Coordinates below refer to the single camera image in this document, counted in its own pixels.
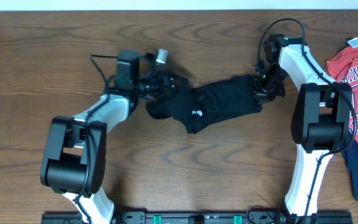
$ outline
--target sock logo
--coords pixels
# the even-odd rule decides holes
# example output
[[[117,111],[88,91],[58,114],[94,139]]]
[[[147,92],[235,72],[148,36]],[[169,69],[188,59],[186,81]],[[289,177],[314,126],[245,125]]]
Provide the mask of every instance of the sock logo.
[[[191,112],[192,115],[198,115],[198,116],[202,116],[203,115],[203,112],[202,111],[192,111]]]

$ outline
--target wooden table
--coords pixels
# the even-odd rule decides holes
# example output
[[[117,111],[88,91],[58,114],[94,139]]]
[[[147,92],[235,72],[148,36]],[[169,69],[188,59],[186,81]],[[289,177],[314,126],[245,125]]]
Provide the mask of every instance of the wooden table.
[[[282,17],[305,23],[324,68],[343,39],[358,36],[358,11],[0,12],[0,223],[39,223],[45,211],[75,210],[41,185],[39,170],[51,119],[87,109],[101,93],[89,54],[165,48],[171,69],[199,86],[253,73],[262,32]],[[291,23],[272,32],[300,35]],[[114,72],[113,62],[101,63]],[[286,92],[259,114],[195,135],[173,119],[152,119],[141,101],[108,135],[104,189],[117,205],[154,211],[279,207],[296,157],[290,121],[297,90],[288,78]],[[358,220],[339,155],[318,202]]]

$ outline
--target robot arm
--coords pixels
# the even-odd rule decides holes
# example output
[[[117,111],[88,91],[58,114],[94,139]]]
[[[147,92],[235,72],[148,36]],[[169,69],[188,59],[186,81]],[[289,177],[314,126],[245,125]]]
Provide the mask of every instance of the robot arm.
[[[73,117],[52,120],[40,171],[43,185],[71,200],[84,223],[110,224],[114,204],[101,183],[105,170],[106,135],[134,111],[138,98],[165,98],[188,80],[167,70],[156,70],[168,52],[140,56],[121,51],[117,57],[114,87],[106,87],[98,102]],[[139,75],[139,60],[146,59],[152,71]],[[83,150],[82,155],[66,153],[65,147]]]
[[[255,78],[254,82],[258,83],[259,90],[262,90],[256,96],[260,97],[263,103],[273,100],[275,96],[285,95],[282,80],[287,75],[299,91],[291,122],[291,133],[297,143],[296,165],[291,187],[284,199],[287,215],[290,217],[303,217],[306,211],[308,217],[317,213],[319,188],[325,168],[333,155],[325,156],[320,165],[318,159],[329,151],[336,150],[347,135],[350,109],[321,76],[336,85],[348,98],[352,93],[347,83],[336,83],[323,71],[311,56],[307,45],[304,46],[303,55],[301,42],[301,38],[271,35],[264,44],[270,69],[260,76],[260,80]],[[305,57],[320,74],[311,68]],[[321,114],[320,107],[332,108],[332,112]]]

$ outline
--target green connector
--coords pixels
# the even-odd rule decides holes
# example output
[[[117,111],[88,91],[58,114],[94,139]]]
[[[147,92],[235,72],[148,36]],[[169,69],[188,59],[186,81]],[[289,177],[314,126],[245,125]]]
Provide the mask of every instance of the green connector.
[[[234,224],[242,224],[242,216],[235,215],[234,216]]]
[[[162,217],[161,215],[155,215],[153,217],[153,224],[161,224],[162,223]]]

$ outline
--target wire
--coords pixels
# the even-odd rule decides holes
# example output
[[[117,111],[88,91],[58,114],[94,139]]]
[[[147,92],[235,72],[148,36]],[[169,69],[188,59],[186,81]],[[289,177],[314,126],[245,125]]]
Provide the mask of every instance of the wire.
[[[99,110],[103,105],[105,105],[107,102],[109,102],[110,100],[110,94],[108,93],[108,88],[110,86],[111,80],[113,80],[114,75],[111,75],[109,78],[106,78],[106,76],[104,75],[103,71],[100,69],[99,65],[96,63],[96,61],[94,60],[93,57],[101,57],[101,58],[117,58],[116,56],[106,56],[106,55],[94,55],[91,54],[89,59],[91,60],[92,64],[95,66],[95,68],[97,69],[97,71],[100,73],[100,75],[103,78],[104,81],[104,92],[107,93],[107,97],[106,99],[100,103],[99,105],[95,106],[92,110],[88,111],[88,114],[85,117],[84,123],[83,123],[83,127],[85,130],[85,149],[86,149],[86,173],[85,173],[85,178],[84,178],[84,182],[81,188],[81,191],[79,192],[79,194],[73,199],[74,204],[78,205],[78,207],[80,208],[80,210],[83,212],[83,214],[86,215],[89,224],[92,223],[91,221],[91,217],[85,212],[84,208],[82,207],[81,203],[80,203],[80,198],[84,195],[84,193],[86,192],[86,185],[88,183],[88,179],[90,176],[90,172],[91,172],[91,147],[90,147],[90,136],[92,139],[93,144],[95,143],[95,140],[93,138],[92,132],[89,128],[89,124],[88,121],[89,119],[92,117],[92,115],[97,112],[97,110]]]
[[[246,218],[248,218],[248,220],[249,220],[250,222],[253,222],[253,221],[251,221],[251,219],[249,218],[248,213],[249,213],[253,208],[255,208],[255,207],[260,207],[260,208],[262,208],[263,210],[265,210],[265,212],[266,212],[266,214],[268,215],[268,217],[271,218],[271,219],[273,220],[273,222],[274,222],[273,216],[271,216],[271,214],[269,214],[269,213],[267,212],[266,208],[263,207],[263,206],[261,206],[261,205],[253,205],[253,206],[251,206],[251,207],[247,210],[247,212],[246,212]]]
[[[257,57],[257,65],[255,66],[255,69],[259,68],[259,62],[260,62],[260,48],[262,46],[262,42],[263,42],[263,39],[267,33],[267,31],[276,23],[278,22],[281,22],[281,21],[294,21],[296,22],[297,24],[300,25],[300,27],[302,28],[302,43],[301,43],[301,52],[302,52],[302,56],[304,56],[306,62],[308,63],[308,65],[313,69],[314,72],[316,72],[317,76],[319,76],[319,78],[321,78],[324,82],[326,82],[336,93],[339,94],[340,97],[342,97],[347,106],[349,107],[350,111],[351,111],[351,114],[352,114],[352,117],[353,117],[353,130],[352,130],[352,137],[351,137],[351,140],[342,148],[342,149],[336,149],[336,150],[332,150],[332,151],[329,151],[323,155],[320,156],[320,158],[317,160],[317,166],[316,166],[316,171],[314,172],[314,177],[313,177],[313,181],[311,183],[311,188],[310,188],[310,193],[308,195],[308,201],[306,203],[306,209],[305,209],[305,214],[303,215],[303,218],[300,220],[300,221],[303,221],[305,222],[306,221],[306,217],[308,216],[308,210],[309,210],[309,206],[310,206],[310,200],[311,200],[311,194],[313,193],[313,189],[314,189],[314,185],[316,183],[316,179],[317,179],[317,175],[318,175],[318,171],[319,171],[319,168],[320,168],[320,165],[321,165],[321,161],[326,157],[326,156],[329,156],[329,155],[333,155],[333,154],[336,154],[336,153],[339,153],[339,152],[344,152],[346,151],[352,144],[353,144],[353,141],[354,141],[354,138],[356,137],[356,130],[357,130],[357,118],[356,118],[356,112],[354,111],[354,108],[352,106],[352,103],[351,101],[348,99],[348,97],[336,86],[334,85],[333,83],[331,83],[329,80],[327,80],[324,76],[323,76],[323,73],[320,72],[314,65],[313,63],[311,63],[310,59],[308,58],[307,56],[307,52],[305,52],[305,39],[306,39],[306,29],[305,29],[305,25],[302,24],[302,22],[300,22],[299,20],[297,19],[293,19],[293,18],[283,18],[283,19],[279,19],[275,22],[273,22],[272,24],[270,24],[266,31],[263,33],[262,37],[260,38],[260,41],[259,41],[259,46],[258,46],[258,57]]]
[[[75,223],[72,223],[70,218],[66,218],[63,220],[63,224],[75,224]]]

